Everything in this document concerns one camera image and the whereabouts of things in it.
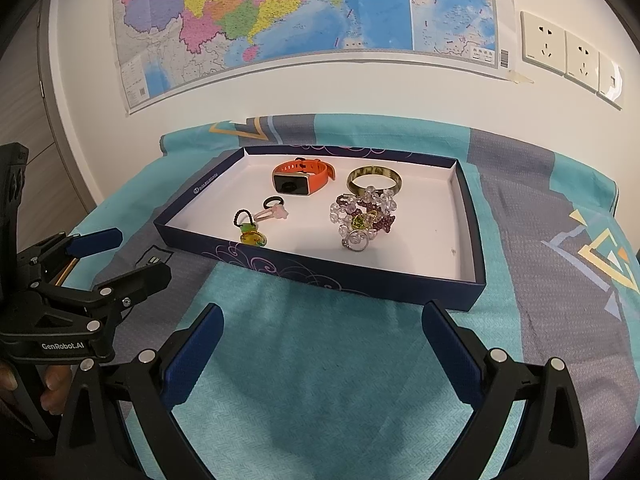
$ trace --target white wall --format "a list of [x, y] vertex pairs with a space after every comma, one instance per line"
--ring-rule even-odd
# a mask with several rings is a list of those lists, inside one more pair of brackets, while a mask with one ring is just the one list
[[[625, 108], [528, 63], [533, 84], [433, 66], [329, 63], [215, 82], [128, 116], [110, 37], [111, 0], [52, 0], [50, 56], [63, 124], [100, 202], [161, 155], [167, 132], [219, 120], [293, 113], [369, 113], [463, 124], [580, 160], [620, 188], [616, 218], [640, 246], [640, 55], [603, 0], [516, 0], [605, 52], [625, 70]], [[351, 82], [350, 98], [340, 81]]]

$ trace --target watch screen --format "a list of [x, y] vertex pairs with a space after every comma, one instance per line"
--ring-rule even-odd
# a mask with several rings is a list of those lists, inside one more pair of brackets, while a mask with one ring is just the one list
[[273, 185], [278, 193], [288, 195], [308, 195], [309, 184], [302, 175], [273, 175]]

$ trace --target orange watch strap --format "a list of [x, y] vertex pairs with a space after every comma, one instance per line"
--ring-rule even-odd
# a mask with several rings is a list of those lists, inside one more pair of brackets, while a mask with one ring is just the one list
[[319, 158], [290, 160], [275, 168], [273, 173], [313, 173], [307, 175], [309, 194], [321, 189], [329, 178], [335, 180], [335, 168]]

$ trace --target light switch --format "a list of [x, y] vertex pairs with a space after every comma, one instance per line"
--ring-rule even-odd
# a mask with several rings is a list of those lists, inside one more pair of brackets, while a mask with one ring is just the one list
[[624, 99], [624, 73], [622, 67], [600, 53], [600, 80], [598, 95], [622, 109]]

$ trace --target electrical outlet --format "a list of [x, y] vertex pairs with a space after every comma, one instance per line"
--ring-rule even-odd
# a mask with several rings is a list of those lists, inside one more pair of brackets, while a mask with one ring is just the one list
[[566, 32], [566, 76], [586, 86], [589, 90], [598, 91], [599, 52], [589, 43]]
[[521, 17], [522, 59], [564, 75], [564, 29], [524, 10]]
[[622, 110], [624, 72], [622, 67], [600, 53], [600, 80], [598, 82], [598, 95]]

